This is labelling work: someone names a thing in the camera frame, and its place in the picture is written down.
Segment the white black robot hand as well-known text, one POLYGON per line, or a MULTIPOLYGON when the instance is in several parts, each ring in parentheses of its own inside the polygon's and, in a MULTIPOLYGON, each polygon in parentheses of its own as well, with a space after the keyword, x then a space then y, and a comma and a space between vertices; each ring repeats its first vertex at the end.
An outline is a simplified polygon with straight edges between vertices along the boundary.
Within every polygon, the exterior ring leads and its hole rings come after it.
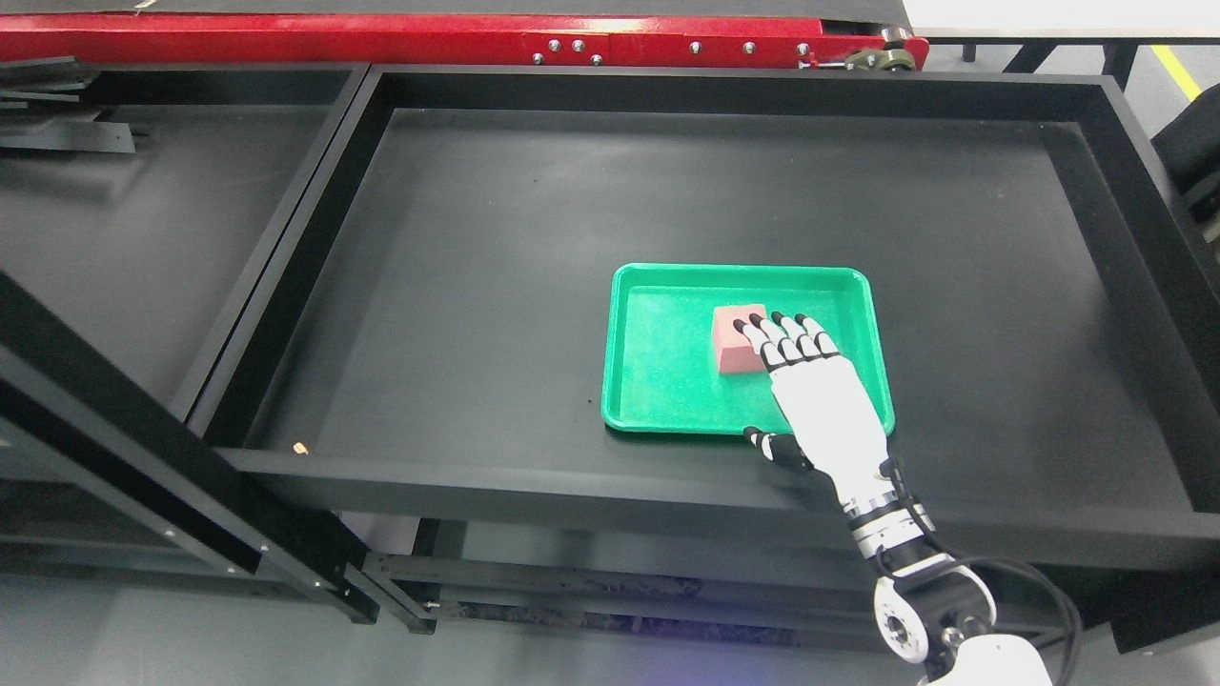
POLYGON ((858 371, 827 330, 805 312, 733 321, 770 378, 770 391, 788 422, 788 435, 745 426, 748 442, 776 465, 826 474, 849 518, 897 503, 882 474, 887 435, 858 371))

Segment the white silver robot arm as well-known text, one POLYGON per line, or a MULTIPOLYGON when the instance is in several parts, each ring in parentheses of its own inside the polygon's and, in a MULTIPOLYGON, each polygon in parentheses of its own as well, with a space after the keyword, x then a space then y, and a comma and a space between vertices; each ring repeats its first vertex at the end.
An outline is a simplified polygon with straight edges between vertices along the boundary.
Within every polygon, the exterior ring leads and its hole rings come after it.
POLYGON ((853 502, 848 526, 877 574, 874 616, 884 646, 924 668, 924 685, 1050 685, 1037 648, 997 627, 989 587, 946 551, 924 507, 897 494, 853 502))

